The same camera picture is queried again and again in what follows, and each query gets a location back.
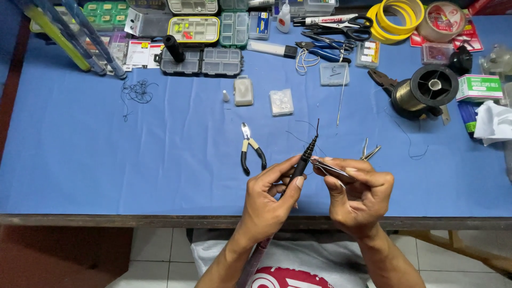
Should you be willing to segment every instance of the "red logo on shirt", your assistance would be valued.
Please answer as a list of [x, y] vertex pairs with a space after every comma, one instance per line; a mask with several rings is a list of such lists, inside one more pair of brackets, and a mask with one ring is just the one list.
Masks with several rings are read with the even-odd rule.
[[262, 267], [250, 281], [250, 288], [334, 288], [324, 278], [302, 270]]

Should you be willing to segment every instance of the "hand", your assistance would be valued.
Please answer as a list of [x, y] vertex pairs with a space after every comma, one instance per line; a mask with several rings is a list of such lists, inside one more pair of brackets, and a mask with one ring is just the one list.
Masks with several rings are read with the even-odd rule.
[[[304, 179], [307, 178], [304, 174], [295, 178], [286, 189], [299, 159], [300, 155], [274, 164], [247, 181], [242, 219], [233, 235], [244, 247], [252, 247], [273, 235], [290, 214], [301, 195]], [[274, 199], [277, 193], [285, 189], [283, 198], [279, 201]]]
[[330, 157], [320, 159], [355, 178], [341, 176], [342, 178], [336, 179], [314, 168], [316, 174], [324, 176], [331, 195], [329, 216], [336, 227], [357, 240], [372, 237], [379, 229], [378, 220], [388, 211], [393, 175], [389, 172], [376, 172], [369, 162], [363, 160]]

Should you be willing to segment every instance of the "marker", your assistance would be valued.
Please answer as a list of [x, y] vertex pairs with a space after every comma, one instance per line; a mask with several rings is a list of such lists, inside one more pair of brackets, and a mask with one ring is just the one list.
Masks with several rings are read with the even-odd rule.
[[251, 0], [248, 2], [249, 7], [257, 7], [257, 6], [268, 6], [274, 5], [275, 0]]
[[336, 16], [324, 16], [324, 17], [308, 17], [308, 18], [298, 18], [293, 20], [294, 26], [308, 26], [315, 25], [318, 23], [333, 23], [333, 22], [345, 22], [348, 21], [352, 17], [356, 17], [357, 14], [347, 14], [347, 15], [336, 15]]

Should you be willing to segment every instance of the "right hand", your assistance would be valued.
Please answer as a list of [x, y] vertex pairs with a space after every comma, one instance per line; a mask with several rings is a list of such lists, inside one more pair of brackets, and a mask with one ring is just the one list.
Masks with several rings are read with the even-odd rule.
[[376, 172], [368, 161], [320, 158], [326, 164], [345, 171], [346, 176], [337, 179], [314, 168], [314, 172], [324, 176], [324, 182], [331, 196], [329, 216], [339, 229], [352, 235], [356, 240], [364, 240], [375, 235], [378, 221], [388, 211], [389, 198], [394, 178], [389, 172]]

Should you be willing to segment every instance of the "cutting pliers with yellow handle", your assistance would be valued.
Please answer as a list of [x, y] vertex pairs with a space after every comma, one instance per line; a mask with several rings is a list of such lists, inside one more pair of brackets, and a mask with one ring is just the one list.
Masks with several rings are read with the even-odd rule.
[[249, 127], [244, 122], [242, 122], [242, 132], [244, 133], [244, 143], [242, 144], [242, 156], [240, 157], [240, 161], [242, 162], [242, 168], [244, 169], [245, 175], [249, 176], [251, 173], [245, 163], [245, 160], [247, 159], [247, 147], [249, 144], [251, 144], [251, 146], [256, 150], [258, 157], [261, 159], [261, 171], [267, 169], [267, 159], [265, 158], [265, 154], [263, 154], [263, 151], [256, 141], [251, 138]]

